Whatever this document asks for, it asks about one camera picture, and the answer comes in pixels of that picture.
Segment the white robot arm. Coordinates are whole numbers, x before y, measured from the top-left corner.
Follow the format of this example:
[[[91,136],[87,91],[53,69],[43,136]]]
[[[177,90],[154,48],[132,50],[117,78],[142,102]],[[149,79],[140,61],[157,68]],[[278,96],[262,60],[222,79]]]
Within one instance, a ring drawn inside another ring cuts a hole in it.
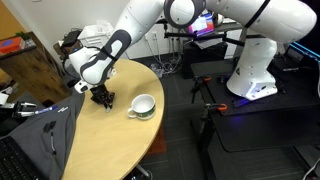
[[[226,83],[229,91],[249,101],[277,93],[276,80],[267,71],[277,45],[304,38],[315,27],[316,12],[301,0],[130,0],[104,46],[81,47],[69,54],[83,93],[105,83],[114,64],[163,17],[197,39],[214,26],[205,11],[230,18],[247,29],[243,52]]]

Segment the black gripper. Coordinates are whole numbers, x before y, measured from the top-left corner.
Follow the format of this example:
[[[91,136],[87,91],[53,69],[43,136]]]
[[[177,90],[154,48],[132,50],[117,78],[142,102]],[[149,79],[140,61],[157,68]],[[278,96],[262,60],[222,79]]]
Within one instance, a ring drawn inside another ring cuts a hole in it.
[[[113,107],[113,98],[115,94],[107,90],[105,85],[99,85],[90,89],[92,93],[91,99],[97,104],[102,104],[105,108]]]

